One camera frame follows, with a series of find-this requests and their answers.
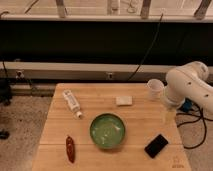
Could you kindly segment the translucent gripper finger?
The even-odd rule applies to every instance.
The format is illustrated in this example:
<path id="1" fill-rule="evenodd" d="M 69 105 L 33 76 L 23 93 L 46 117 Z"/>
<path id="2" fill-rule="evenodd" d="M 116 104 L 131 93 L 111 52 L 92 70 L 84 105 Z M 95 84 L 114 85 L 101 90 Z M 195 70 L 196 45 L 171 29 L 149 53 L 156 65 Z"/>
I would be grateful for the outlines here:
<path id="1" fill-rule="evenodd" d="M 168 124 L 170 123 L 176 116 L 176 110 L 174 108 L 165 108 L 164 113 L 164 123 Z"/>

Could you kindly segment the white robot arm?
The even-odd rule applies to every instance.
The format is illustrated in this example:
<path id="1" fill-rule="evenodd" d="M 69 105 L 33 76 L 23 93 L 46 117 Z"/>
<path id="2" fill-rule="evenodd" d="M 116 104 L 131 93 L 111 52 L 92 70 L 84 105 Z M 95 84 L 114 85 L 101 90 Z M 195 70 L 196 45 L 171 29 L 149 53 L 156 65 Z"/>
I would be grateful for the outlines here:
<path id="1" fill-rule="evenodd" d="M 208 76 L 208 67 L 200 61 L 190 62 L 167 72 L 167 85 L 161 93 L 161 102 L 166 108 L 163 119 L 165 124 L 175 118 L 176 110 L 186 98 L 213 114 L 213 86 L 206 83 Z"/>

